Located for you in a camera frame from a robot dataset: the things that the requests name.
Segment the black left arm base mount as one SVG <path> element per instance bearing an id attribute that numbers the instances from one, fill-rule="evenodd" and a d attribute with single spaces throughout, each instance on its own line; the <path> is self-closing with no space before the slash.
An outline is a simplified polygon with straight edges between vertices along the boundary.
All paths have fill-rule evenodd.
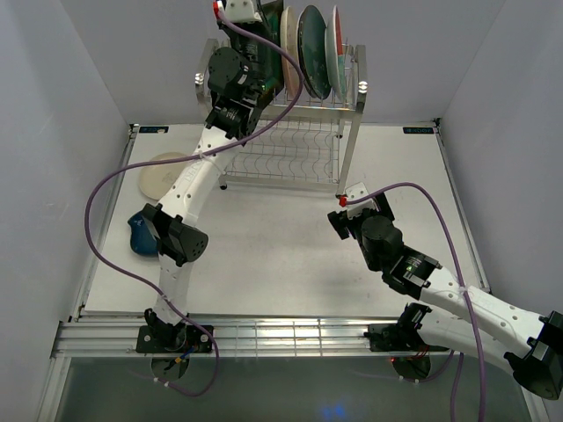
<path id="1" fill-rule="evenodd" d="M 210 334 L 213 333 L 212 325 L 204 325 L 202 330 L 181 324 L 172 329 L 157 330 L 144 325 L 139 329 L 135 351 L 137 353 L 177 353 L 182 354 L 191 350 L 193 353 L 211 353 L 213 350 Z"/>

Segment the cream and pink plate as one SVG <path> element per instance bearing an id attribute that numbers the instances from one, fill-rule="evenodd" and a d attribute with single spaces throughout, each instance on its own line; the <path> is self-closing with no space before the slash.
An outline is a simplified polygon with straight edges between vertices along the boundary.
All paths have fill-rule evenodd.
<path id="1" fill-rule="evenodd" d="M 280 27 L 281 48 L 296 62 L 299 63 L 297 51 L 297 19 L 295 10 L 287 6 L 281 14 Z M 299 89 L 300 79 L 296 68 L 286 59 L 282 59 L 282 71 L 288 99 L 293 99 Z"/>

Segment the cream round plate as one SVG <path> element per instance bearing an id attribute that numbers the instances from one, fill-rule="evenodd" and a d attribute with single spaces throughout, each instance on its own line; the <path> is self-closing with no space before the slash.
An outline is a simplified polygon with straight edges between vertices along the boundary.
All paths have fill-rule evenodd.
<path id="1" fill-rule="evenodd" d="M 158 202 L 172 188 L 185 166 L 186 163 L 181 162 L 143 167 L 137 180 L 141 193 Z"/>

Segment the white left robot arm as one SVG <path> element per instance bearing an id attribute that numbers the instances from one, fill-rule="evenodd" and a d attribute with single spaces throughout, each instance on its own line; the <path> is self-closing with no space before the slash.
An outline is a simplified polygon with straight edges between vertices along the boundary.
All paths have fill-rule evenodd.
<path id="1" fill-rule="evenodd" d="M 186 343 L 182 317 L 194 262 L 208 245 L 196 224 L 220 175 L 245 146 L 263 110 L 283 86 L 279 37 L 265 18 L 220 23 L 230 38 L 208 62 L 212 109 L 195 151 L 168 192 L 142 216 L 157 241 L 155 305 L 144 312 L 150 334 L 167 351 Z"/>

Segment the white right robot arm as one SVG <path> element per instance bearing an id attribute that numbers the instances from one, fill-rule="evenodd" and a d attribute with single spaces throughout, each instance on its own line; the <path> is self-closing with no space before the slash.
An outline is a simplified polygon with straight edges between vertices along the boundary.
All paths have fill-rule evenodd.
<path id="1" fill-rule="evenodd" d="M 328 214 L 340 239 L 353 238 L 367 267 L 400 295 L 413 298 L 391 328 L 375 336 L 383 349 L 438 346 L 470 354 L 507 371 L 548 400 L 562 393 L 562 315 L 542 315 L 502 301 L 407 246 L 384 194 L 358 184 Z"/>

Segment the red and teal floral plate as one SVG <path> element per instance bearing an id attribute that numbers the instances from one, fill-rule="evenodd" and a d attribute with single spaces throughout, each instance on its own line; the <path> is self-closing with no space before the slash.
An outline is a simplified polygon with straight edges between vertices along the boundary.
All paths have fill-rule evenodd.
<path id="1" fill-rule="evenodd" d="M 337 5 L 325 29 L 325 61 L 328 80 L 340 102 L 346 97 L 345 52 L 341 35 L 340 14 Z"/>

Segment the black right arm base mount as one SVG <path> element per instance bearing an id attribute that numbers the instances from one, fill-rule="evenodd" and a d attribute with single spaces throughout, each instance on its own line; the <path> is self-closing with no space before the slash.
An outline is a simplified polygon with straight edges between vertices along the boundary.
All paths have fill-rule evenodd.
<path id="1" fill-rule="evenodd" d="M 399 324 L 369 324 L 363 336 L 371 352 L 415 352 L 426 346 L 415 329 Z"/>

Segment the dark teal floral plate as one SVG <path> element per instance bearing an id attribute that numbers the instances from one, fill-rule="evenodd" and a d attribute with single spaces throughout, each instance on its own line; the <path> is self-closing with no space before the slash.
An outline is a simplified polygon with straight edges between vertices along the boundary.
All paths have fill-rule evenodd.
<path id="1" fill-rule="evenodd" d="M 315 5 L 307 5 L 298 18 L 297 48 L 304 85 L 312 98 L 325 100 L 331 92 L 325 55 L 326 23 Z"/>

